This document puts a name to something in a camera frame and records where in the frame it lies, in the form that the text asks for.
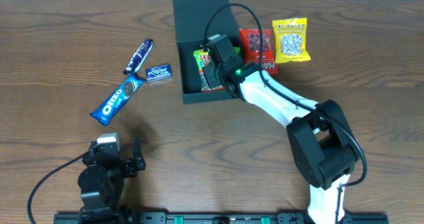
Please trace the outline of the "purple Dairy Milk bar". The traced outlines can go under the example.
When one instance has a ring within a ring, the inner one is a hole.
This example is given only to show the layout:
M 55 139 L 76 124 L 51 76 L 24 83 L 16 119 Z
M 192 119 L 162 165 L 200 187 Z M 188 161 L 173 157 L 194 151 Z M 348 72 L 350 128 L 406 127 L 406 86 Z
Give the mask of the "purple Dairy Milk bar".
M 152 39 L 146 38 L 143 43 L 136 49 L 131 59 L 129 60 L 129 63 L 123 70 L 124 75 L 129 76 L 138 72 L 153 49 L 153 46 L 154 41 Z

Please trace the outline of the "yellow Hacks candy bag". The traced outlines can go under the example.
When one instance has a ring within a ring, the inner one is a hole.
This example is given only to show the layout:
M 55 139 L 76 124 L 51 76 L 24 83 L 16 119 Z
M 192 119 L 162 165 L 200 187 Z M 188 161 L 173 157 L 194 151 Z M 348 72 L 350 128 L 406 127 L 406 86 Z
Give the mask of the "yellow Hacks candy bag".
M 306 51 L 307 18 L 290 18 L 272 21 L 277 64 L 306 62 L 311 57 Z

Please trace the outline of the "red Hacks candy bag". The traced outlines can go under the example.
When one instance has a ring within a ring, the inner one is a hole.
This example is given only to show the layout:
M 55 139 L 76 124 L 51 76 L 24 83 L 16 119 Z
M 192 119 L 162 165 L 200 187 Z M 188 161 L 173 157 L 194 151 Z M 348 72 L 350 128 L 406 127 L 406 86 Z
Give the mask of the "red Hacks candy bag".
M 258 29 L 239 30 L 240 40 L 242 42 L 243 60 L 247 64 L 249 62 L 259 62 L 260 53 L 260 34 Z M 270 74 L 277 74 L 278 67 L 275 63 L 274 54 L 272 52 L 270 29 L 263 29 L 263 45 L 262 45 L 262 67 Z

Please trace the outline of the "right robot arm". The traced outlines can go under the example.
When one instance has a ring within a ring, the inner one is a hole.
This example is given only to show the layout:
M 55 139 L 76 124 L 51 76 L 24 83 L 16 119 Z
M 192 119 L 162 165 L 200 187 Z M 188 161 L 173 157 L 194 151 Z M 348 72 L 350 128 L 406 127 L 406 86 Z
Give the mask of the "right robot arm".
M 226 35 L 206 39 L 203 47 L 211 59 L 203 69 L 211 87 L 223 86 L 231 97 L 261 108 L 286 129 L 295 165 L 310 185 L 312 221 L 340 223 L 350 173 L 365 157 L 339 104 L 306 99 L 257 63 L 245 64 Z

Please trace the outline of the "green Haribo worms bag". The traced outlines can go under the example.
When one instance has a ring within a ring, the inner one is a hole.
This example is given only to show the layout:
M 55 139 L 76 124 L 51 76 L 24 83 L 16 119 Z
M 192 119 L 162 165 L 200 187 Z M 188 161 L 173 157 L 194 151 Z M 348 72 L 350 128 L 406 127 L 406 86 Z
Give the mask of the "green Haribo worms bag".
M 208 52 L 205 52 L 204 50 L 195 50 L 193 52 L 193 57 L 195 58 L 197 67 L 199 69 L 199 76 L 201 79 L 201 92 L 209 92 L 209 91 L 220 91 L 224 90 L 224 87 L 219 85 L 215 88 L 210 88 L 209 85 L 206 82 L 204 73 L 203 73 L 203 67 L 208 66 L 210 62 L 210 56 Z

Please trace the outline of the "blue Oreo cookie pack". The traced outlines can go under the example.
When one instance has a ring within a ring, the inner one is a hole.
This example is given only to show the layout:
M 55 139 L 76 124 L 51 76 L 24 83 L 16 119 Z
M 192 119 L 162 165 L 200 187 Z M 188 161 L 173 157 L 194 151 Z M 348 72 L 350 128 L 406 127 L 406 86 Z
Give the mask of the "blue Oreo cookie pack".
M 128 102 L 132 95 L 146 83 L 136 74 L 130 75 L 95 111 L 90 115 L 100 124 L 107 126 L 111 119 Z

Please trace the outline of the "blue Eclipse mint box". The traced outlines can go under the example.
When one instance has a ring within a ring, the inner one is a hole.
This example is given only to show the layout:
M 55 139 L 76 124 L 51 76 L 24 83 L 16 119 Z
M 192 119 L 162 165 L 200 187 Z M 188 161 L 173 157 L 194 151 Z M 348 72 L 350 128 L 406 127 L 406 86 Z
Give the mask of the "blue Eclipse mint box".
M 145 70 L 145 73 L 146 79 L 149 82 L 155 82 L 172 77 L 172 71 L 169 64 L 148 68 Z

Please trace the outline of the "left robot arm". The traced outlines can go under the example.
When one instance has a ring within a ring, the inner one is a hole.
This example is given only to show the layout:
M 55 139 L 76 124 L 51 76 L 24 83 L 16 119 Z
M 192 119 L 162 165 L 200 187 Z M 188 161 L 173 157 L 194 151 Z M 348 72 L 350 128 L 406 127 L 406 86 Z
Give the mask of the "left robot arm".
M 117 133 L 101 135 L 91 141 L 83 155 L 86 169 L 78 177 L 83 207 L 77 215 L 78 223 L 138 223 L 137 212 L 119 203 L 126 178 L 135 178 L 146 169 L 140 139 L 131 147 L 132 157 L 120 158 Z

